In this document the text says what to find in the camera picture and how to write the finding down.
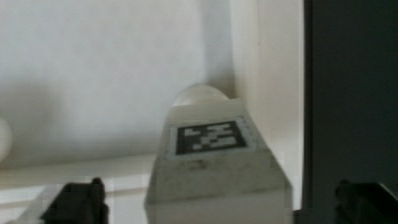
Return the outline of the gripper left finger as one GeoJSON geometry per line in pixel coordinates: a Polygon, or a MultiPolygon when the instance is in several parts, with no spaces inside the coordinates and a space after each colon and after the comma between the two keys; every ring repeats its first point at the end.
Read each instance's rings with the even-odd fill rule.
{"type": "Polygon", "coordinates": [[[108,224],[105,184],[100,178],[89,183],[68,183],[41,215],[45,224],[108,224]]]}

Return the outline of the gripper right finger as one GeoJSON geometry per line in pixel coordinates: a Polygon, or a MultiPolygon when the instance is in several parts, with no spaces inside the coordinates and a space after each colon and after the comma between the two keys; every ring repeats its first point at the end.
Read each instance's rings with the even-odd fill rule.
{"type": "Polygon", "coordinates": [[[398,224],[398,183],[339,182],[334,224],[398,224]]]}

